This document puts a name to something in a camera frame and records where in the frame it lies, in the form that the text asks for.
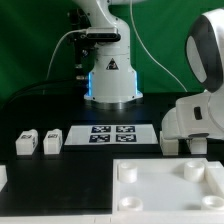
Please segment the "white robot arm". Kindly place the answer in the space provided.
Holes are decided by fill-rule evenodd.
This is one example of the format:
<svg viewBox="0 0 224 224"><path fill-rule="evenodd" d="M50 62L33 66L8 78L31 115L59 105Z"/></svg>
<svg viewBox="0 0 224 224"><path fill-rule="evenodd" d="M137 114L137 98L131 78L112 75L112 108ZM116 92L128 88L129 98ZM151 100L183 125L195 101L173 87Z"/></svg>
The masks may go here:
<svg viewBox="0 0 224 224"><path fill-rule="evenodd" d="M85 99L98 105L126 104L142 97L130 62L130 29L109 12L111 5L144 0L73 0L88 16L85 37L97 48ZM188 64L205 91L176 101L162 120L167 140L224 139L224 8L194 22L186 45Z"/></svg>

